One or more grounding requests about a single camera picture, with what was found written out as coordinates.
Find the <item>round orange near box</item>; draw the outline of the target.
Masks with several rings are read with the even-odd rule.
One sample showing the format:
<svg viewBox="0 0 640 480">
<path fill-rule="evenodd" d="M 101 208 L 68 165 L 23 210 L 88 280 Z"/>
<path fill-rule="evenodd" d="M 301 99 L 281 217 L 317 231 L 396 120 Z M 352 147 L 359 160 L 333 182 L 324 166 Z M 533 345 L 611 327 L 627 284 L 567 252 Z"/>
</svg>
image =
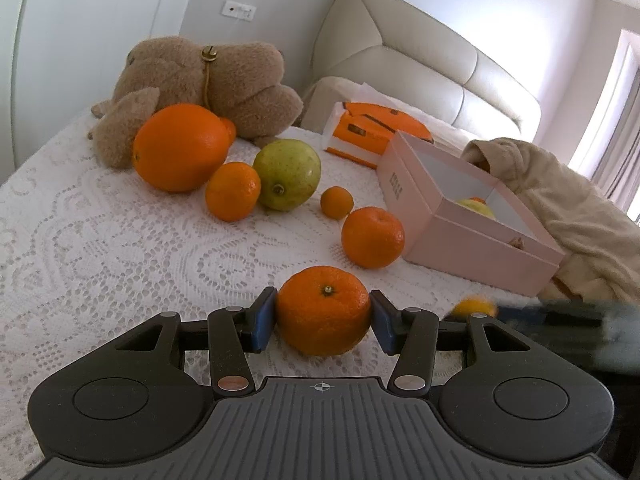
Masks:
<svg viewBox="0 0 640 480">
<path fill-rule="evenodd" d="M 341 241 L 351 262 L 366 269 L 379 269 L 401 256 L 405 248 L 405 230 L 385 209 L 363 207 L 347 216 Z"/>
</svg>

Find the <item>medium tangerine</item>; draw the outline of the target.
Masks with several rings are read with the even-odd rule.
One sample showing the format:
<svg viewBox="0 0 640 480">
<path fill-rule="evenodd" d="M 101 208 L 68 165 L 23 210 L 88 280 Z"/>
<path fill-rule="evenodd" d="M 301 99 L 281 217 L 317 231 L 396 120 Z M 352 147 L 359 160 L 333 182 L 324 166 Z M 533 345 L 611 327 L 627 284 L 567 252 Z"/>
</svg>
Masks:
<svg viewBox="0 0 640 480">
<path fill-rule="evenodd" d="M 250 215 L 262 192 L 257 171 L 245 162 L 227 162 L 216 170 L 205 189 L 208 211 L 224 222 Z"/>
</svg>

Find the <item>white pillow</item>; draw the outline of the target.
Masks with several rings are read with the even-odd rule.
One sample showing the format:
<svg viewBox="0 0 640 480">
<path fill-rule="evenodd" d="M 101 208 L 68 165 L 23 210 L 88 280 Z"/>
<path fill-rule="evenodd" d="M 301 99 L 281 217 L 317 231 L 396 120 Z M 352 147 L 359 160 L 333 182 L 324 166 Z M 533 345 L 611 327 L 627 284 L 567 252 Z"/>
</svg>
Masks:
<svg viewBox="0 0 640 480">
<path fill-rule="evenodd" d="M 382 101 L 384 105 L 401 110 L 420 120 L 432 134 L 436 148 L 459 157 L 466 144 L 474 139 L 474 136 L 469 131 L 449 125 L 443 120 L 426 114 L 420 108 L 411 106 L 392 96 L 386 96 L 386 94 L 378 92 L 368 84 L 366 84 L 366 87 L 367 90 L 364 94 L 373 96 L 373 102 Z M 308 131 L 322 133 L 326 121 L 332 113 L 334 104 L 337 102 L 356 101 L 356 97 L 360 96 L 360 89 L 361 84 L 346 78 L 334 76 L 321 78 L 304 94 L 303 111 L 299 118 L 296 119 L 295 125 Z"/>
</svg>

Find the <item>pink open box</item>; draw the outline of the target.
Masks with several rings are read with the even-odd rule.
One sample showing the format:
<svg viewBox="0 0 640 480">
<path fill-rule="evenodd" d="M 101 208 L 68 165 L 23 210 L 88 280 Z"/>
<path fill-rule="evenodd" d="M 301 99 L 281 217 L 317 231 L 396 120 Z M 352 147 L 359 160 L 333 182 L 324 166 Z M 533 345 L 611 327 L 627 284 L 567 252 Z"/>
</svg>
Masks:
<svg viewBox="0 0 640 480">
<path fill-rule="evenodd" d="M 529 297 L 559 270 L 564 252 L 498 179 L 407 133 L 378 161 L 387 210 L 406 234 L 405 260 Z M 484 198 L 489 219 L 457 204 Z"/>
</svg>

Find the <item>tiny kumquat orange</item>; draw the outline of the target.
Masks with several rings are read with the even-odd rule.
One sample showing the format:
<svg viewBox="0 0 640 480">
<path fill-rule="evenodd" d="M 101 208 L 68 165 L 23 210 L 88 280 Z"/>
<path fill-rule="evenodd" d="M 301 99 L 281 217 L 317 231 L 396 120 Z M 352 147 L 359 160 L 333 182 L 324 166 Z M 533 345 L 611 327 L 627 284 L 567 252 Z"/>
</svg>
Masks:
<svg viewBox="0 0 640 480">
<path fill-rule="evenodd" d="M 346 188 L 332 186 L 321 195 L 320 208 L 322 214 L 333 220 L 342 220 L 354 208 L 354 199 Z"/>
</svg>

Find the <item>brown plush toy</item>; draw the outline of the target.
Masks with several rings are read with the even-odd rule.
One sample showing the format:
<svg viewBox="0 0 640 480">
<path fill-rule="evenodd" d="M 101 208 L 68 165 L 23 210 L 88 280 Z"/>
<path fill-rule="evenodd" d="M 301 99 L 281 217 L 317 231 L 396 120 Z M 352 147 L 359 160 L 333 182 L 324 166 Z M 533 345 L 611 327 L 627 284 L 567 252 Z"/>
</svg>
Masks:
<svg viewBox="0 0 640 480">
<path fill-rule="evenodd" d="M 266 42 L 197 44 L 179 36 L 139 42 L 126 56 L 111 99 L 92 109 L 88 138 L 106 166 L 132 162 L 134 137 L 171 105 L 194 104 L 226 118 L 236 135 L 263 146 L 292 126 L 304 103 L 283 83 L 282 53 Z"/>
</svg>

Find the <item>beige upholstered headboard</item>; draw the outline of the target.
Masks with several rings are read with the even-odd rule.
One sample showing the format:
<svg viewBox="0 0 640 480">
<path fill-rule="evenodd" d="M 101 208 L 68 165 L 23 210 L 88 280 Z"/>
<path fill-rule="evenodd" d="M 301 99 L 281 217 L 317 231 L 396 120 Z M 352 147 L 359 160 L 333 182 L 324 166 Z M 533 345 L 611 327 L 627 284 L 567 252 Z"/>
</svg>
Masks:
<svg viewBox="0 0 640 480">
<path fill-rule="evenodd" d="M 420 108 L 477 139 L 533 141 L 538 101 L 492 58 L 405 0 L 333 0 L 310 80 L 341 77 Z"/>
</svg>

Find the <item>orange white package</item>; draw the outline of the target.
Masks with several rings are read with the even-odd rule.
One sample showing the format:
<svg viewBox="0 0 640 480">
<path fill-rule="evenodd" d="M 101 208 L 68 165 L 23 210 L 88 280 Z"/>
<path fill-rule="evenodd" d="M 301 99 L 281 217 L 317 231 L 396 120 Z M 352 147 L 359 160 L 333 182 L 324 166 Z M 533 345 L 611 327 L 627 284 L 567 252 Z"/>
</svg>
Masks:
<svg viewBox="0 0 640 480">
<path fill-rule="evenodd" d="M 402 132 L 434 143 L 427 126 L 401 110 L 373 103 L 338 102 L 322 132 L 322 148 L 375 169 L 387 145 Z"/>
</svg>

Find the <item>orange with stem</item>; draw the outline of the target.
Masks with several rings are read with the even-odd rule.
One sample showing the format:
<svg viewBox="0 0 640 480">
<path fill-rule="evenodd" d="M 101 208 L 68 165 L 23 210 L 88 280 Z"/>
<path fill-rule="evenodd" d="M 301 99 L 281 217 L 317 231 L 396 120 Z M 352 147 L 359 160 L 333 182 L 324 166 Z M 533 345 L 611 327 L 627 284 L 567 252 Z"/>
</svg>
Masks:
<svg viewBox="0 0 640 480">
<path fill-rule="evenodd" d="M 371 323 L 367 289 L 335 266 L 311 266 L 292 275 L 277 294 L 280 336 L 307 356 L 339 356 L 366 336 Z"/>
</svg>

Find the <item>green guava fruit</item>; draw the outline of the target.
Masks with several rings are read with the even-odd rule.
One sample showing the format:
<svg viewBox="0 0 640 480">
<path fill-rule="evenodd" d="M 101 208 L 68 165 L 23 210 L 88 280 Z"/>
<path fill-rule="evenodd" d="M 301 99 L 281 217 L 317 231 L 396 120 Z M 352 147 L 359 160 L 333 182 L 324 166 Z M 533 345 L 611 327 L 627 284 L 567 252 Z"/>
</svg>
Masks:
<svg viewBox="0 0 640 480">
<path fill-rule="evenodd" d="M 306 142 L 279 139 L 256 155 L 253 168 L 262 181 L 259 203 L 277 211 L 290 211 L 314 195 L 321 177 L 321 160 Z"/>
</svg>

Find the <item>white lace tablecloth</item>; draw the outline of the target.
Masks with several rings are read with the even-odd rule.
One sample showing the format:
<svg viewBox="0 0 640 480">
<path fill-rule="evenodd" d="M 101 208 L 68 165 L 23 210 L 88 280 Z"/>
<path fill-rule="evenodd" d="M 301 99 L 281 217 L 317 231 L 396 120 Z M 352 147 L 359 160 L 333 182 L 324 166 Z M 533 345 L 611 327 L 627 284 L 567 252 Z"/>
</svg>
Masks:
<svg viewBox="0 0 640 480">
<path fill-rule="evenodd" d="M 103 167 L 81 114 L 1 189 L 1 474 L 41 460 L 27 403 L 48 376 L 153 315 L 248 306 L 310 266 L 350 270 L 316 198 L 238 222 L 202 191 L 167 194 Z"/>
</svg>

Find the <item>yellow-green pear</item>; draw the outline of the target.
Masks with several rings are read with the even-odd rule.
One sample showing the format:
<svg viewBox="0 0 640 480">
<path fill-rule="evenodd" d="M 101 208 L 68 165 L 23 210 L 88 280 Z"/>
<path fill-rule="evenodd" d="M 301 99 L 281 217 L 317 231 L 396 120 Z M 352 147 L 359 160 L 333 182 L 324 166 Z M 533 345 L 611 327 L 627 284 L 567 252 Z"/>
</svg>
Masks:
<svg viewBox="0 0 640 480">
<path fill-rule="evenodd" d="M 496 218 L 496 215 L 487 204 L 483 205 L 479 203 L 474 203 L 474 202 L 471 202 L 468 198 L 465 198 L 464 200 L 457 200 L 457 204 L 462 207 L 468 208 L 469 210 L 477 212 L 478 214 L 482 214 L 483 216 L 489 219 Z"/>
</svg>

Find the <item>small yellow-orange citrus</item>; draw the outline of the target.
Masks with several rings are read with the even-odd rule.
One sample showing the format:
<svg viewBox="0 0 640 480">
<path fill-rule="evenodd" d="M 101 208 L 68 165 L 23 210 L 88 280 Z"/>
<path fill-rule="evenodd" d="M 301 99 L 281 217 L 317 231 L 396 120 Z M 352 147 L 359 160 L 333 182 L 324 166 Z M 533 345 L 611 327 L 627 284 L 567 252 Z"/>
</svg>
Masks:
<svg viewBox="0 0 640 480">
<path fill-rule="evenodd" d="M 456 304 L 449 313 L 450 318 L 468 318 L 473 314 L 482 314 L 494 318 L 497 315 L 496 304 L 484 296 L 467 296 Z"/>
</svg>

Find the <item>white tissue paper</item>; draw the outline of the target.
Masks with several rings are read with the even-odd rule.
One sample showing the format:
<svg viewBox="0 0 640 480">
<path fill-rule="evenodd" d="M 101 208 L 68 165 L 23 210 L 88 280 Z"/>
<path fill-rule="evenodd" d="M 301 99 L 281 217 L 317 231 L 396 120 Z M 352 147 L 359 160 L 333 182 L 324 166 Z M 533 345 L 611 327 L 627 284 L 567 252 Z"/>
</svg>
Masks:
<svg viewBox="0 0 640 480">
<path fill-rule="evenodd" d="M 394 110 L 400 110 L 397 100 L 378 92 L 378 90 L 375 90 L 370 84 L 360 84 L 350 100 L 354 103 L 376 104 L 393 108 Z"/>
</svg>

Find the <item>beige fleece blanket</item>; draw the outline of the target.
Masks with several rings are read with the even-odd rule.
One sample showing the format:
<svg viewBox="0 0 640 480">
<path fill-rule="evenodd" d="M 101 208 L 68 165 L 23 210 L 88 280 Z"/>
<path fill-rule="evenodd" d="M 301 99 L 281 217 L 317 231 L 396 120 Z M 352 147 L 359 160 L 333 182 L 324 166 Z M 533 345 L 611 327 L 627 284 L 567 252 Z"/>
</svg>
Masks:
<svg viewBox="0 0 640 480">
<path fill-rule="evenodd" d="M 639 303 L 639 227 L 589 180 L 519 140 L 474 140 L 461 158 L 510 188 L 564 252 L 539 299 Z"/>
</svg>

